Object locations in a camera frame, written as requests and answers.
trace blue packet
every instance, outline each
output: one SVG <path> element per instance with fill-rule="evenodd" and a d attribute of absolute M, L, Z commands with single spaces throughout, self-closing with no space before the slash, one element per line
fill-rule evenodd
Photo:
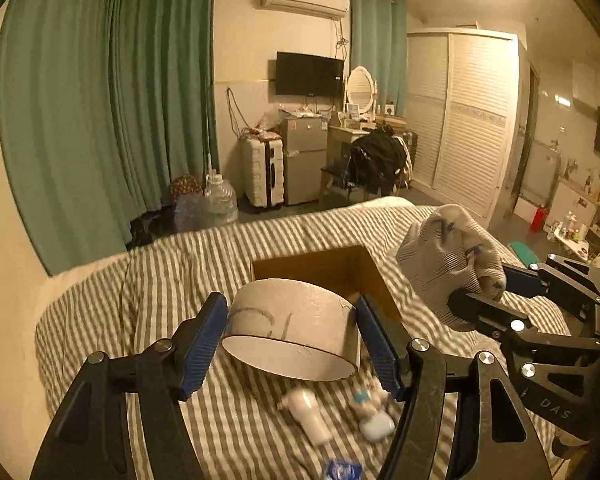
<path fill-rule="evenodd" d="M 324 469 L 324 480 L 360 480 L 362 466 L 343 460 L 329 460 Z"/>

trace curtain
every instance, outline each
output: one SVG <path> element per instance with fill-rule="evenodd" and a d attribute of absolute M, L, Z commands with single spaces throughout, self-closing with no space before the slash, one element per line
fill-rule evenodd
<path fill-rule="evenodd" d="M 138 209 L 160 209 L 174 178 L 201 178 L 216 145 L 206 120 L 213 116 L 211 2 L 110 1 L 114 129 Z"/>
<path fill-rule="evenodd" d="M 350 66 L 363 66 L 378 82 L 378 104 L 404 106 L 407 7 L 404 0 L 351 0 Z"/>
<path fill-rule="evenodd" d="M 0 141 L 50 275 L 125 251 L 129 222 L 161 207 L 171 178 L 203 167 L 211 5 L 10 0 Z"/>

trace wardrobe door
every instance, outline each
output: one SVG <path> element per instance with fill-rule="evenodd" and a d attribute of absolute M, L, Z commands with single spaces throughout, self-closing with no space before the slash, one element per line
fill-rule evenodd
<path fill-rule="evenodd" d="M 518 44 L 451 34 L 449 45 L 449 103 L 433 187 L 487 218 L 510 149 Z"/>
<path fill-rule="evenodd" d="M 418 134 L 413 161 L 413 178 L 421 184 L 433 183 L 442 125 L 445 118 L 448 79 L 448 35 L 409 36 L 405 120 Z"/>

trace striped blanket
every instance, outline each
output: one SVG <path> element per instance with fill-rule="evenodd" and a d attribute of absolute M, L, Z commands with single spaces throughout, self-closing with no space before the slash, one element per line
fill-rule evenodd
<path fill-rule="evenodd" d="M 497 343 L 477 332 L 454 332 L 442 325 L 413 293 L 395 259 L 413 221 L 430 207 L 352 209 L 232 224 L 175 235 L 134 250 L 95 272 L 51 304 L 36 327 L 36 351 L 51 413 L 55 413 L 88 354 L 105 351 L 119 357 L 143 351 L 170 337 L 179 323 L 199 311 L 208 294 L 222 292 L 231 301 L 250 280 L 252 260 L 350 245 L 369 250 L 384 277 L 403 323 L 441 352 L 473 357 L 491 351 L 505 365 Z M 501 244 L 502 259 L 517 261 Z M 531 317 L 541 331 L 568 334 L 558 308 L 544 299 L 523 300 L 505 293 L 503 302 Z M 221 348 L 203 387 L 181 403 L 190 438 L 209 479 L 318 479 L 328 459 L 360 463 L 365 478 L 375 478 L 389 441 L 368 443 L 347 406 L 352 393 L 370 384 L 373 370 L 335 383 L 307 383 L 323 406 L 334 439 L 313 449 L 300 426 L 276 403 L 301 381 L 273 376 L 230 357 Z M 128 424 L 139 479 L 152 478 L 144 446 L 137 396 L 128 396 Z M 447 395 L 438 450 L 431 477 L 443 479 L 452 443 L 456 396 Z M 392 402 L 397 420 L 401 405 Z M 531 415 L 547 456 L 554 427 Z"/>

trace green mat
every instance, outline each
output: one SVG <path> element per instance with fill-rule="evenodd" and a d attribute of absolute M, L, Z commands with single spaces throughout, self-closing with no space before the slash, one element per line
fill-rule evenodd
<path fill-rule="evenodd" d="M 536 254 L 522 242 L 511 242 L 509 248 L 520 259 L 525 267 L 540 262 Z"/>

